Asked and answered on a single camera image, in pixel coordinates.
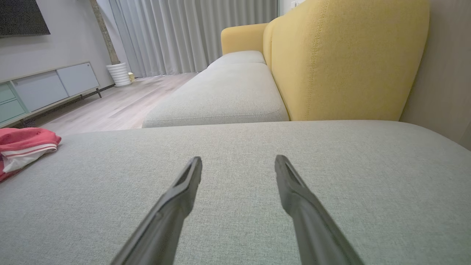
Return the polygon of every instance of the tv stand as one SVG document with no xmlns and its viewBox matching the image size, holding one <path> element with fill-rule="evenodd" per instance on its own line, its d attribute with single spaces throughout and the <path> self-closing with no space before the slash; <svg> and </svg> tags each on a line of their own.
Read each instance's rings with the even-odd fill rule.
<svg viewBox="0 0 471 265">
<path fill-rule="evenodd" d="M 99 83 L 90 62 L 49 69 L 0 82 L 0 128 L 91 92 Z"/>
</svg>

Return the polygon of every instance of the yellow sofa backrest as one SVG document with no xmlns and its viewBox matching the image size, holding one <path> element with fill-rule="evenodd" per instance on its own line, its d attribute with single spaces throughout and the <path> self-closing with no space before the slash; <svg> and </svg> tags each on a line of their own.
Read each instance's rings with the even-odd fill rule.
<svg viewBox="0 0 471 265">
<path fill-rule="evenodd" d="M 428 0 L 306 0 L 265 28 L 291 120 L 398 120 L 419 66 Z"/>
</svg>

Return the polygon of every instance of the cabinet door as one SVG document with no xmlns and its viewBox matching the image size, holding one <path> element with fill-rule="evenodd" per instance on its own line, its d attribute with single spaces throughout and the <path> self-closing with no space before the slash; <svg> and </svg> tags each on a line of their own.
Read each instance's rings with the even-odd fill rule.
<svg viewBox="0 0 471 265">
<path fill-rule="evenodd" d="M 90 63 L 61 68 L 57 74 L 69 97 L 99 86 Z"/>
<path fill-rule="evenodd" d="M 13 80 L 15 90 L 29 111 L 67 98 L 64 86 L 55 71 Z"/>
<path fill-rule="evenodd" d="M 4 104 L 0 104 L 0 123 L 16 116 L 24 114 L 24 110 L 21 107 L 18 100 L 9 101 Z"/>
<path fill-rule="evenodd" d="M 0 84 L 0 102 L 4 102 L 14 98 L 15 95 L 10 90 L 10 86 L 8 86 L 7 84 Z"/>
</svg>

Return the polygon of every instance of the folded cloth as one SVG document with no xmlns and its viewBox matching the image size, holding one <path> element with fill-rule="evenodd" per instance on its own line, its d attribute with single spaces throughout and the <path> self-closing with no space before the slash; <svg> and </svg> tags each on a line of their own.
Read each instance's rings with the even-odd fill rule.
<svg viewBox="0 0 471 265">
<path fill-rule="evenodd" d="M 0 181 L 45 153 L 57 150 L 61 138 L 42 128 L 0 129 Z"/>
</svg>

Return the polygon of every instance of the sofa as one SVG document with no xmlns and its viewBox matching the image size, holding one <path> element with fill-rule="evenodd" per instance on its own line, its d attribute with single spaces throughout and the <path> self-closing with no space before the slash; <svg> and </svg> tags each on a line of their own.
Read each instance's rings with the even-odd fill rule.
<svg viewBox="0 0 471 265">
<path fill-rule="evenodd" d="M 227 28 L 224 55 L 161 101 L 143 127 L 397 121 L 428 25 L 428 0 L 307 0 L 270 23 Z"/>
</svg>

